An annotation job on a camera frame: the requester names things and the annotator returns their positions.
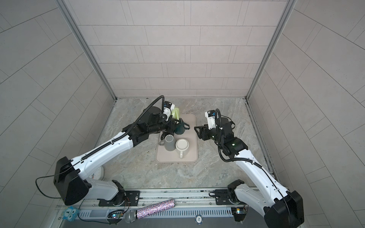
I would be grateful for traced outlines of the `light green mug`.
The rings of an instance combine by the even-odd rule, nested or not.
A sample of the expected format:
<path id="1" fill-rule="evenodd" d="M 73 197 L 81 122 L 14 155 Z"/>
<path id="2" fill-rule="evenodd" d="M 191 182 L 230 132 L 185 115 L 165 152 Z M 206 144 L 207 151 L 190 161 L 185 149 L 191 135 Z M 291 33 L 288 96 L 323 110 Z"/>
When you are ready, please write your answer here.
<path id="1" fill-rule="evenodd" d="M 173 119 L 179 120 L 180 119 L 180 109 L 178 107 L 175 107 L 172 110 L 171 115 L 172 115 Z"/>

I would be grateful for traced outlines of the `white mug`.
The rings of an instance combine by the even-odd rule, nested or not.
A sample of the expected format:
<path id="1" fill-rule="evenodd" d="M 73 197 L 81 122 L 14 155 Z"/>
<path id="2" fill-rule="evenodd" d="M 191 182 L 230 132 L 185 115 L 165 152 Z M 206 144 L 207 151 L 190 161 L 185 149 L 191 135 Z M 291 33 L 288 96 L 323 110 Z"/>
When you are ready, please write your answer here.
<path id="1" fill-rule="evenodd" d="M 180 159 L 183 159 L 189 153 L 190 144 L 187 139 L 178 139 L 175 143 L 175 146 Z"/>

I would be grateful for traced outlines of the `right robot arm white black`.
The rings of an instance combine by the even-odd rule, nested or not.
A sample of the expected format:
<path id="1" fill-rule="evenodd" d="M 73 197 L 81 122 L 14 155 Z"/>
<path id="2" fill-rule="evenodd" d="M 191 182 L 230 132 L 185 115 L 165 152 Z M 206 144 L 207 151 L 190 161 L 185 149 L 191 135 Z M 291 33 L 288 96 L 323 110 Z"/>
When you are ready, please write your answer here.
<path id="1" fill-rule="evenodd" d="M 304 223 L 303 198 L 273 178 L 257 161 L 248 146 L 234 136 L 232 125 L 226 117 L 211 118 L 208 124 L 194 127 L 199 139 L 213 140 L 224 162 L 236 164 L 253 181 L 258 191 L 252 190 L 242 180 L 228 185 L 232 202 L 243 202 L 257 211 L 269 228 L 297 228 Z"/>

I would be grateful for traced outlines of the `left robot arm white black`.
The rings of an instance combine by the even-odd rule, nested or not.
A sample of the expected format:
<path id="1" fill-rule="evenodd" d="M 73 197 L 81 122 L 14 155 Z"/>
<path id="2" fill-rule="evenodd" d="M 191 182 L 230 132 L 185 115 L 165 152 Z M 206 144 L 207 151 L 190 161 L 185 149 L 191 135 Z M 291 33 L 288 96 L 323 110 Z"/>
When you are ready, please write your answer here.
<path id="1" fill-rule="evenodd" d="M 59 159 L 53 183 L 63 203 L 72 206 L 81 200 L 97 199 L 115 206 L 123 204 L 126 193 L 118 181 L 92 180 L 91 174 L 116 156 L 147 140 L 151 134 L 172 135 L 179 123 L 179 119 L 151 106 L 134 123 L 99 147 L 73 159 Z"/>

